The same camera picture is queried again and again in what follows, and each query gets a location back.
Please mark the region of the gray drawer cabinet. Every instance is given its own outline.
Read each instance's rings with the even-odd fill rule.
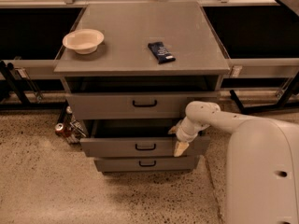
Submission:
[[[193,100],[216,100],[215,76],[65,77],[66,99],[87,133],[81,145],[100,172],[192,170],[209,138],[175,158],[169,129]]]
[[[175,158],[176,137],[168,130],[190,101],[216,101],[229,72],[201,6],[196,1],[89,4],[78,29],[102,31],[105,42],[89,55],[65,49],[54,71],[87,134],[82,148],[97,169],[196,168],[208,139],[199,137]],[[157,63],[148,48],[156,41],[164,42],[174,62]]]

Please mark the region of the cabinet top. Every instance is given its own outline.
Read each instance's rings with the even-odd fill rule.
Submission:
[[[89,4],[78,29],[101,31],[97,51],[65,49],[55,72],[64,75],[217,75],[229,66],[202,8],[191,2]],[[148,43],[161,41],[176,58],[158,64]]]

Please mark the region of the terrazzo floor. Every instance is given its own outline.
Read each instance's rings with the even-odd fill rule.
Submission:
[[[254,97],[263,102],[263,94]],[[220,105],[238,112],[229,99]],[[0,111],[0,223],[225,222],[229,134],[208,128],[211,143],[191,172],[103,175],[80,145],[54,133],[59,114]],[[257,115],[299,123],[299,109]]]

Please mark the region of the drawer front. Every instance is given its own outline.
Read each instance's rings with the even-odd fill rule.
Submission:
[[[83,138],[80,143],[87,157],[172,157],[177,138]],[[204,155],[209,137],[197,137],[183,155]]]
[[[179,158],[98,159],[95,166],[99,172],[192,170],[199,156]]]
[[[179,118],[196,97],[215,96],[212,92],[151,94],[67,94],[76,119]]]

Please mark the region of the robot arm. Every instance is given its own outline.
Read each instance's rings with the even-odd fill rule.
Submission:
[[[172,129],[178,138],[175,156],[208,126],[232,135],[226,160],[226,223],[299,223],[299,125],[191,102],[186,117]]]

